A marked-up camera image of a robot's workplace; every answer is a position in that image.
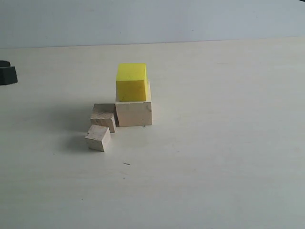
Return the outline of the medium wooden cube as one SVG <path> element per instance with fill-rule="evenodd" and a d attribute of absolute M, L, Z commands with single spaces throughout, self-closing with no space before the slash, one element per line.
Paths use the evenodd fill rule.
<path fill-rule="evenodd" d="M 92 125 L 108 127 L 110 133 L 114 133 L 116 129 L 115 114 L 115 104 L 94 104 L 90 122 Z"/>

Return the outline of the small wooden cube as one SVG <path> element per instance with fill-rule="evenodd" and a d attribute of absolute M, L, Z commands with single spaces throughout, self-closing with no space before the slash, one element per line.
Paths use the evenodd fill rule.
<path fill-rule="evenodd" d="M 111 139 L 110 130 L 106 126 L 91 125 L 85 141 L 89 149 L 104 152 Z"/>

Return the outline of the yellow cube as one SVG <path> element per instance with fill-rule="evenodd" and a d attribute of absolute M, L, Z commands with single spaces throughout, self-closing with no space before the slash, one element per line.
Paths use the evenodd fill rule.
<path fill-rule="evenodd" d="M 145 63 L 120 63 L 116 76 L 120 102 L 146 101 L 148 79 Z"/>

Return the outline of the large pale wooden cube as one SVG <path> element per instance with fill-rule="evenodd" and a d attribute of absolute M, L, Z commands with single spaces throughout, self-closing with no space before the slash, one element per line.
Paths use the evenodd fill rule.
<path fill-rule="evenodd" d="M 115 107 L 120 127 L 152 125 L 150 82 L 148 82 L 146 101 L 120 102 L 116 88 Z"/>

